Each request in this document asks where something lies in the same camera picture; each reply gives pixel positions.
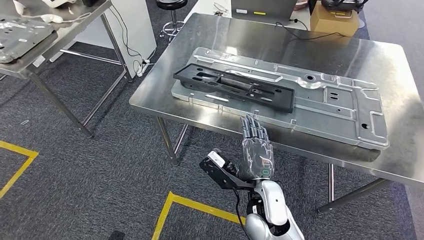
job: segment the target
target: robotic arm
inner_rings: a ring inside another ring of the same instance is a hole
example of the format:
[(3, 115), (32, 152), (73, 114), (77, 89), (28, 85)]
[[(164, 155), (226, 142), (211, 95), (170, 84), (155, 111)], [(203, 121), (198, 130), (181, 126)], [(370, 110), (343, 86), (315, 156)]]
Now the robotic arm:
[(268, 133), (257, 120), (247, 115), (243, 125), (244, 160), (235, 165), (215, 148), (199, 166), (222, 188), (249, 191), (246, 224), (251, 240), (304, 240), (304, 236), (286, 205), (281, 187), (271, 177), (274, 174), (274, 152)]

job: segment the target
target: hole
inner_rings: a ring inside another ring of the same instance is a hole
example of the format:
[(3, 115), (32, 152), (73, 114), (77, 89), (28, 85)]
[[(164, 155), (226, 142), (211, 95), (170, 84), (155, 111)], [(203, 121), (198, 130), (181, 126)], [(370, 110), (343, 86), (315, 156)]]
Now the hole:
[(204, 73), (204, 72), (199, 72), (198, 74), (196, 74), (196, 76), (202, 77), (204, 79), (209, 79), (209, 80), (216, 80), (218, 78), (217, 76), (210, 75), (210, 74)]

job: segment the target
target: aluminum plate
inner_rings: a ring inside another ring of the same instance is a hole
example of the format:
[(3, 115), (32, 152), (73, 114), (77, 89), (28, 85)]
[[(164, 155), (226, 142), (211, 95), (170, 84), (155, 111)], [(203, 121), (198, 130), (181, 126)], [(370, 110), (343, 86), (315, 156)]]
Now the aluminum plate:
[(10, 63), (54, 31), (50, 24), (0, 14), (0, 63)]
[(371, 81), (329, 75), (287, 65), (197, 48), (188, 64), (294, 89), (292, 113), (231, 99), (218, 92), (185, 88), (179, 80), (172, 87), (178, 99), (216, 108), (240, 116), (257, 115), (258, 120), (303, 133), (360, 146), (384, 150), (389, 147), (386, 121), (378, 86)]

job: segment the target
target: robot finger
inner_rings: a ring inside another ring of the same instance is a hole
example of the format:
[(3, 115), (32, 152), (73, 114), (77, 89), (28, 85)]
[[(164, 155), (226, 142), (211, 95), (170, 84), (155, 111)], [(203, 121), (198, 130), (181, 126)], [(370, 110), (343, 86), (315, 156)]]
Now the robot finger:
[(251, 138), (252, 135), (250, 133), (250, 125), (248, 119), (246, 117), (240, 117), (240, 121), (241, 125), (243, 125), (243, 138)]
[(268, 137), (268, 131), (265, 127), (262, 128), (263, 130), (263, 139), (265, 139), (265, 141), (269, 142), (270, 138)]
[(261, 124), (256, 121), (257, 123), (257, 137), (259, 139), (265, 139), (265, 135), (264, 135), (264, 128), (261, 126)]
[(258, 137), (258, 129), (257, 129), (257, 126), (255, 125), (255, 119), (251, 115), (246, 115), (246, 118), (247, 118), (248, 123), (250, 125), (251, 137), (257, 138)]

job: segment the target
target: cardboard box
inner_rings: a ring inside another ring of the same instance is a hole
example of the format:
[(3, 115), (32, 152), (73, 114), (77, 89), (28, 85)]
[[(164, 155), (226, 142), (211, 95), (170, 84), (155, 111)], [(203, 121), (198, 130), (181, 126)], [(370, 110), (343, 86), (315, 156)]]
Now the cardboard box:
[(350, 12), (329, 12), (317, 1), (312, 15), (310, 16), (310, 29), (320, 33), (341, 33), (345, 36), (353, 36), (358, 30), (359, 17), (356, 11)]

